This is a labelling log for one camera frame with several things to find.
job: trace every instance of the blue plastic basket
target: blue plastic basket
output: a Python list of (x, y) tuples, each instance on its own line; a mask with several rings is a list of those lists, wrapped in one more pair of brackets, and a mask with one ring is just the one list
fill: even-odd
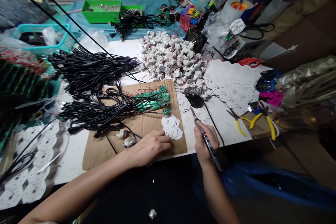
[[(71, 26), (69, 24), (62, 24), (68, 31), (71, 32)], [(22, 33), (24, 32), (42, 32), (43, 29), (53, 26), (56, 32), (62, 32), (64, 34), (60, 43), (54, 46), (42, 46), (42, 47), (28, 47), (22, 48), (24, 50), (31, 51), (36, 56), (47, 56), (48, 54), (52, 54), (56, 52), (56, 50), (63, 50), (67, 52), (71, 52), (71, 49), (75, 43), (75, 41), (66, 33), (62, 27), (58, 24), (20, 24), (17, 27), (17, 31), (14, 33), (13, 38), (20, 39)]]

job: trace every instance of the cardboard sheet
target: cardboard sheet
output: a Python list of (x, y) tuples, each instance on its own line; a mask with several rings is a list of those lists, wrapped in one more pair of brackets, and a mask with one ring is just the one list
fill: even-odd
[[(169, 92), (169, 110), (170, 114), (173, 114), (180, 120), (179, 128), (183, 130), (182, 121), (180, 117), (179, 106), (177, 103), (176, 92), (174, 88), (174, 83), (172, 80), (165, 80), (161, 82), (152, 82), (152, 83), (141, 83), (135, 85), (128, 85), (122, 86), (123, 91), (127, 91), (130, 93), (136, 93), (135, 90), (137, 89), (148, 89), (152, 88), (155, 89), (160, 85), (166, 85), (167, 90)], [(105, 104), (112, 105), (114, 101), (112, 100), (104, 100)], [(166, 107), (163, 109), (157, 109), (156, 112), (162, 112)], [(162, 130), (161, 119), (163, 114), (152, 114), (152, 113), (144, 113), (142, 115), (137, 115), (132, 118), (128, 118), (124, 120), (125, 125), (127, 125), (134, 133), (144, 137), (146, 134), (150, 133), (153, 130)], [(123, 140), (118, 139), (117, 136), (113, 136), (114, 134), (118, 134), (119, 131), (109, 131), (107, 132), (108, 138), (110, 139), (112, 145), (116, 149), (117, 153), (120, 153), (124, 150), (123, 147)], [(83, 170), (89, 170), (97, 165), (107, 161), (108, 159), (114, 157), (116, 154), (114, 153), (113, 149), (111, 148), (110, 144), (107, 141), (107, 138), (104, 134), (97, 139), (93, 137), (95, 131), (90, 131), (89, 136), (87, 139), (87, 144), (84, 152), (83, 157)], [(176, 155), (176, 154), (183, 154), (187, 152), (187, 145), (186, 139), (183, 133), (183, 136), (179, 140), (173, 141), (173, 149), (169, 152), (164, 153), (164, 155)]]

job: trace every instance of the workbench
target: workbench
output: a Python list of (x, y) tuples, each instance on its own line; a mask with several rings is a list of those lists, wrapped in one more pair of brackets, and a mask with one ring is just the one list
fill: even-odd
[[(140, 41), (136, 39), (126, 40), (124, 42), (109, 42), (107, 51), (109, 53), (117, 55), (137, 57), (140, 53)], [(151, 82), (151, 80), (146, 75), (148, 75), (146, 72), (141, 72), (135, 74), (134, 76), (139, 80)], [(138, 82), (136, 80), (133, 80), (130, 77), (121, 78), (121, 85), (131, 85), (137, 83)], [(57, 102), (55, 104), (72, 101), (72, 97), (64, 91), (65, 87), (66, 83), (62, 82), (59, 90), (59, 95), (57, 97)], [(270, 129), (265, 117), (261, 117), (260, 119), (258, 119), (253, 130), (249, 129), (249, 124), (246, 121), (239, 120), (242, 130), (246, 134), (246, 137), (244, 137), (238, 131), (234, 118), (226, 112), (226, 110), (228, 110), (228, 107), (224, 102), (220, 101), (220, 99), (217, 97), (212, 97), (211, 99), (206, 101), (206, 105), (211, 113), (214, 122), (216, 123), (218, 130), (220, 131), (221, 136), (224, 139), (226, 146), (270, 136)], [(196, 152), (194, 135), (195, 124), (192, 112), (190, 110), (186, 112), (180, 112), (180, 115), (187, 144), (187, 152), (179, 155), (166, 156), (161, 158), (162, 160), (183, 155), (189, 155)], [(255, 117), (253, 113), (249, 112), (246, 113), (244, 116), (251, 120)], [(213, 126), (210, 119), (206, 119), (204, 123)], [(84, 170), (82, 170), (82, 161), (86, 142), (88, 139), (88, 134), (89, 131), (83, 129), (77, 134), (69, 136), (68, 146), (62, 157), (58, 160), (58, 169), (54, 177), (55, 184), (67, 183), (85, 172)], [(220, 141), (220, 146), (223, 146), (219, 136), (218, 139)]]

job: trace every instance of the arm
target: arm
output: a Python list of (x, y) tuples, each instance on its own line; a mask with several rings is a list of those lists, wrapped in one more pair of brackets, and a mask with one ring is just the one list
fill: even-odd
[[(197, 124), (206, 132), (214, 150), (219, 147), (219, 141), (215, 130), (211, 126), (206, 126), (200, 121)], [(208, 208), (218, 223), (239, 223), (235, 210), (233, 209), (224, 187), (219, 179), (216, 166), (214, 165), (210, 153), (202, 139), (199, 128), (195, 127), (196, 153), (203, 173), (203, 185)]]
[(114, 158), (78, 176), (33, 209), (23, 223), (60, 223), (75, 218), (92, 202), (101, 189), (125, 171), (151, 163), (172, 147), (164, 131), (153, 131), (139, 143)]

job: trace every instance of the white table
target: white table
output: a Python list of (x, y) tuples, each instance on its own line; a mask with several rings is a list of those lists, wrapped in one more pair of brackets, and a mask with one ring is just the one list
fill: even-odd
[[(140, 52), (140, 47), (141, 44), (139, 40), (126, 40), (124, 42), (113, 41), (109, 43), (107, 51), (116, 55), (137, 57)], [(148, 73), (146, 72), (141, 72), (135, 74), (134, 76), (139, 80), (151, 82), (149, 77), (146, 76), (147, 74)], [(138, 83), (136, 80), (133, 80), (130, 77), (123, 77), (120, 80), (121, 85), (131, 85)], [(66, 83), (62, 82), (59, 95), (57, 97), (58, 104), (60, 102), (72, 101), (72, 97), (68, 93), (65, 93), (65, 87)], [(246, 137), (242, 136), (236, 127), (236, 121), (226, 112), (228, 107), (224, 102), (220, 101), (219, 98), (211, 98), (206, 103), (206, 105), (208, 106), (212, 119), (216, 123), (216, 126), (221, 136), (223, 137), (226, 146), (252, 139), (244, 123), (240, 122), (242, 130), (246, 134)], [(180, 114), (188, 151), (179, 155), (166, 156), (161, 158), (161, 160), (189, 155), (196, 152), (194, 135), (195, 124), (192, 112), (189, 110), (184, 113), (180, 112)], [(205, 120), (204, 123), (213, 126), (213, 123), (210, 119)], [(55, 184), (67, 183), (85, 172), (82, 170), (82, 161), (88, 134), (89, 131), (83, 129), (77, 134), (71, 135), (69, 137), (68, 146), (62, 157), (58, 160), (59, 167), (54, 177)], [(220, 146), (223, 146), (219, 136), (218, 139), (220, 141)]]

